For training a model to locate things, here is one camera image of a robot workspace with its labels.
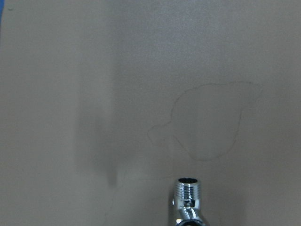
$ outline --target silver metal fitting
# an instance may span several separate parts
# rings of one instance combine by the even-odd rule
[[[174,189],[174,217],[176,226],[205,226],[200,217],[200,182],[194,178],[180,178]]]

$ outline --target water stain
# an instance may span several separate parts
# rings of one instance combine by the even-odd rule
[[[260,95],[259,84],[245,81],[186,90],[174,102],[171,120],[149,129],[148,137],[154,145],[166,146],[172,136],[191,158],[212,160],[233,148],[244,109]]]

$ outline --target metal pipe fitting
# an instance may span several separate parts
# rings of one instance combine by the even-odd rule
[[[200,182],[180,178],[174,188],[174,217],[176,226],[205,226],[200,217]]]

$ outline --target faucet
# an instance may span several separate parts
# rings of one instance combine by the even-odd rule
[[[205,226],[200,215],[200,182],[194,178],[180,178],[174,188],[174,225]]]

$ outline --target pipe opening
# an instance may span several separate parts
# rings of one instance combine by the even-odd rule
[[[183,184],[194,184],[196,183],[198,180],[194,179],[194,178],[180,178],[179,182],[183,183]]]

